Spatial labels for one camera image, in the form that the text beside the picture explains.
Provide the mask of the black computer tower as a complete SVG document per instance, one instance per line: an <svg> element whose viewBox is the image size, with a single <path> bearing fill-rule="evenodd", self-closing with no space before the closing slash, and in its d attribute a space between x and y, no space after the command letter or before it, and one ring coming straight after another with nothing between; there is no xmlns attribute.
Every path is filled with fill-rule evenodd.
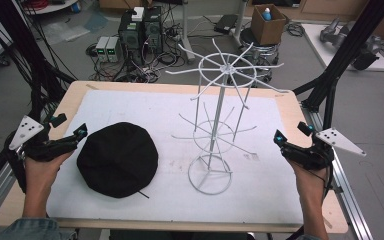
<svg viewBox="0 0 384 240"><path fill-rule="evenodd" d="M161 7L147 8L144 13L144 29L148 47L157 54L163 52Z"/></svg>
<svg viewBox="0 0 384 240"><path fill-rule="evenodd" d="M141 48L143 44L143 24L132 20L133 11L127 10L121 17L118 34L125 58L129 58L138 66L143 64Z"/></svg>

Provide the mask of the grey power supply unit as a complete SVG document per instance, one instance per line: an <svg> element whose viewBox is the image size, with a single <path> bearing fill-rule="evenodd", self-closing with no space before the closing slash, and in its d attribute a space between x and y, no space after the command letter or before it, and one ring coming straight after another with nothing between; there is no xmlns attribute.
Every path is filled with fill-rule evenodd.
<svg viewBox="0 0 384 240"><path fill-rule="evenodd" d="M107 62L108 61L108 56L106 53L106 46L107 46L108 41L109 41L108 37L101 37L95 46L95 50L96 50L98 59L101 62Z"/></svg>
<svg viewBox="0 0 384 240"><path fill-rule="evenodd" d="M117 62L119 60L117 47L118 47L118 38L110 37L106 45L106 52L107 52L107 57L109 62Z"/></svg>

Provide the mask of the white floor board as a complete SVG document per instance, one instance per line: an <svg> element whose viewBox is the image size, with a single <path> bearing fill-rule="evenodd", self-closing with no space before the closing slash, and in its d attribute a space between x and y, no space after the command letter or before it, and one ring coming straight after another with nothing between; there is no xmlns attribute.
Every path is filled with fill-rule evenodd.
<svg viewBox="0 0 384 240"><path fill-rule="evenodd" d="M320 32L325 29L327 25L303 23L302 27L305 30L307 40L311 43L319 60L325 67L327 67L336 54L336 48L331 43L323 43L319 39ZM377 54L377 57L378 59L367 68L367 71L384 72L384 57L380 53Z"/></svg>

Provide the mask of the wooden table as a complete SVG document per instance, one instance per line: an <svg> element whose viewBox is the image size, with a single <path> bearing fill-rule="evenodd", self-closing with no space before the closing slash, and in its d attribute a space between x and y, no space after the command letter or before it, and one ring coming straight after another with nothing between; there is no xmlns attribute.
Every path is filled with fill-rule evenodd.
<svg viewBox="0 0 384 240"><path fill-rule="evenodd" d="M64 95L58 112L65 113L67 120L58 128L51 131L53 139L71 134L75 128L71 122L77 113L79 105L85 94L91 90L105 91L133 91L133 92L157 92L194 95L197 87L193 85L175 84L142 84L142 83L121 83L121 82L95 82L95 81L76 81L70 85ZM295 126L294 132L284 135L287 139L302 146L309 146L311 141L304 136ZM234 223L195 223L195 222L151 222L151 221L123 221L123 220L87 220L87 219L60 219L48 215L57 220L63 228L108 228L108 229L142 229L142 230L168 230L168 231L215 231L215 232L294 232L303 224L302 221L297 225L268 225L268 224L234 224Z"/></svg>

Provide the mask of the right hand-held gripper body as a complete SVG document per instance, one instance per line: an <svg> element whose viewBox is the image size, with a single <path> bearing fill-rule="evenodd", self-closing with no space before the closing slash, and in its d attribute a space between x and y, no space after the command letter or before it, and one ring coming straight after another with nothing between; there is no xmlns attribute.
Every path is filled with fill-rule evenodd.
<svg viewBox="0 0 384 240"><path fill-rule="evenodd" d="M310 147L301 147L293 143L288 143L281 149L281 155L294 161L306 170L321 170L331 165L333 161L333 148L365 156L366 152L354 144L336 128L329 128L317 131L309 136L312 144Z"/></svg>

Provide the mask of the white wire display rack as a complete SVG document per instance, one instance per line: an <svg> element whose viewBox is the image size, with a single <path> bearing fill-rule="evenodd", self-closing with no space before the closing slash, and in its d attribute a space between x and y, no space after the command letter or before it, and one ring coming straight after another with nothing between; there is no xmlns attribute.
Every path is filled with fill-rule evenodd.
<svg viewBox="0 0 384 240"><path fill-rule="evenodd" d="M254 141L282 129L276 101L259 97L259 90L282 95L259 76L270 72L272 65L256 66L245 51L235 54L216 47L213 53L200 54L185 49L198 63L189 70L198 75L192 116L180 114L192 127L186 137L199 149L187 169L188 181L197 192L209 196L226 192L234 179L233 156L244 154L252 160L261 156Z"/></svg>

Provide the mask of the white desk leg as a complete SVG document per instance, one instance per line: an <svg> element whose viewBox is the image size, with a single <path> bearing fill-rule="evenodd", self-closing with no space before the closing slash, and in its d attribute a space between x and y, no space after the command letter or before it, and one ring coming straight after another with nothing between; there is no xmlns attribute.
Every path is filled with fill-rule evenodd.
<svg viewBox="0 0 384 240"><path fill-rule="evenodd" d="M236 21L235 28L232 30L232 37L233 37L233 40L237 46L241 45L240 34L241 34L242 26L243 26L243 20L244 20L244 16L245 16L246 7L248 4L248 0L239 0L239 1L240 1L240 3L239 3L238 11L237 11L238 18Z"/></svg>
<svg viewBox="0 0 384 240"><path fill-rule="evenodd" d="M195 61L195 55L192 53L192 47L188 39L188 0L182 1L182 46L186 53L187 63L192 64Z"/></svg>

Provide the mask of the white round table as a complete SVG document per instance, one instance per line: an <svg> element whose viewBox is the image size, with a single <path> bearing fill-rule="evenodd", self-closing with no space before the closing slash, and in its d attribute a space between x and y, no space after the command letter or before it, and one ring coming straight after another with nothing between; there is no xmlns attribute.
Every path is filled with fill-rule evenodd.
<svg viewBox="0 0 384 240"><path fill-rule="evenodd" d="M79 0L27 0L22 4L28 15L46 14L69 9L74 13L82 10Z"/></svg>

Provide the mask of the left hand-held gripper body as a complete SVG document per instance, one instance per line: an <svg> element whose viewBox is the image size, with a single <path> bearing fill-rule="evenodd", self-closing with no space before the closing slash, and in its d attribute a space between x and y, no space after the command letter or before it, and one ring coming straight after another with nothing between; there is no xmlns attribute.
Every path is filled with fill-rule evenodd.
<svg viewBox="0 0 384 240"><path fill-rule="evenodd" d="M10 135L7 148L21 158L28 156L40 162L49 162L62 154L77 149L79 142L69 142L69 136L51 140L49 132L52 128L46 127L46 121L39 123L25 115L16 131Z"/></svg>

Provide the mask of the black metal frame stand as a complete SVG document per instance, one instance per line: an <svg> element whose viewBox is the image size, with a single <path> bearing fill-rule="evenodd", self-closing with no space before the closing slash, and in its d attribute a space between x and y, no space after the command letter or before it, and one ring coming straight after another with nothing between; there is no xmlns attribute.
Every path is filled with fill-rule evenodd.
<svg viewBox="0 0 384 240"><path fill-rule="evenodd" d="M333 117L336 86L340 77L383 18L384 0L369 0L344 43L321 75L293 90L295 95L311 90L308 98L302 102L305 107L319 112L321 103L325 101L324 116Z"/></svg>
<svg viewBox="0 0 384 240"><path fill-rule="evenodd" d="M8 51L10 58L31 88L32 110L27 116L43 123L53 115L49 114L42 118L41 113L59 103L65 94L61 84L72 83L74 79L47 61L12 0L0 0L0 22L13 41L12 46L3 44L2 47ZM24 159L28 156L21 158L9 150L7 148L9 138L0 153L0 158L9 163L20 188L25 190L27 181Z"/></svg>

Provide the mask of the black flat device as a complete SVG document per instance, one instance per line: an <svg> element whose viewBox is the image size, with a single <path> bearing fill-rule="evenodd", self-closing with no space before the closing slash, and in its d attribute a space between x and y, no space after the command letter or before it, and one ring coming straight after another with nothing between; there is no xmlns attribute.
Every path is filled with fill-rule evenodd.
<svg viewBox="0 0 384 240"><path fill-rule="evenodd" d="M238 16L234 14L223 15L214 26L214 31L222 34L229 34L236 26Z"/></svg>

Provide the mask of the black round stool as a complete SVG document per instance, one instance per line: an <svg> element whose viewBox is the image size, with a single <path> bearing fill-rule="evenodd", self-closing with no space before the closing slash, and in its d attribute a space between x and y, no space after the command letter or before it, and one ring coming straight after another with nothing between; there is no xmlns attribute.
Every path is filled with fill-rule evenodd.
<svg viewBox="0 0 384 240"><path fill-rule="evenodd" d="M257 70L257 78L260 81L269 83L272 80L272 71L269 66L278 64L279 44L261 45L253 35L250 28L245 28L240 33L241 48L251 49L245 54L245 58L255 66L262 66Z"/></svg>

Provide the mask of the white table mat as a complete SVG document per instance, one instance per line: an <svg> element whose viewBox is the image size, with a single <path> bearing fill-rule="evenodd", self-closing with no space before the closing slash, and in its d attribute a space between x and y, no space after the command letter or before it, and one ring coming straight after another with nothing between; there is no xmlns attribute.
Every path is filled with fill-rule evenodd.
<svg viewBox="0 0 384 240"><path fill-rule="evenodd" d="M216 117L221 123L212 143ZM292 94L263 89L246 102L237 95L220 100L206 93L194 101L189 94L91 90L71 125L86 124L91 132L117 122L145 128L159 153L158 169L141 192L116 199L90 189L70 158L48 212L60 219L297 225L294 174L273 136L290 135L302 118Z"/></svg>

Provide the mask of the black beret hat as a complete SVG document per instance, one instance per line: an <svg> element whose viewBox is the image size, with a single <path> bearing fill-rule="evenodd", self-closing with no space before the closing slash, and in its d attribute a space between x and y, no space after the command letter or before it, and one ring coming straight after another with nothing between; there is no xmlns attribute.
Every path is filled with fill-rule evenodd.
<svg viewBox="0 0 384 240"><path fill-rule="evenodd" d="M87 137L77 167L87 186L105 196L124 198L150 184L158 151L148 131L119 122Z"/></svg>

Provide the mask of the person's right hand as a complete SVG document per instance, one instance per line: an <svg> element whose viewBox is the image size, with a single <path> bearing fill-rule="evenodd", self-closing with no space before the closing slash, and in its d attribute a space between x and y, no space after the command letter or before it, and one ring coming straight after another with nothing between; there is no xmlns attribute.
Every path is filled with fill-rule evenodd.
<svg viewBox="0 0 384 240"><path fill-rule="evenodd" d="M321 200L327 181L327 169L306 170L300 164L289 160L295 176L298 193L301 197Z"/></svg>

